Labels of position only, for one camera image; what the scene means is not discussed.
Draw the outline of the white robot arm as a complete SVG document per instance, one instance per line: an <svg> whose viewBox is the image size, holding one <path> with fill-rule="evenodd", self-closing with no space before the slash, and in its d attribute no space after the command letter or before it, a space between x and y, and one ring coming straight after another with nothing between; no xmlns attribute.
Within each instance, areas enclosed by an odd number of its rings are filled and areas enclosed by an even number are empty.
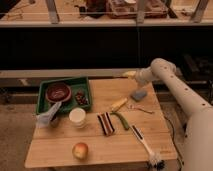
<svg viewBox="0 0 213 171"><path fill-rule="evenodd" d="M213 106L176 76L176 66L156 58L150 66L123 73L139 87L161 80L189 117L184 140L182 171L213 171Z"/></svg>

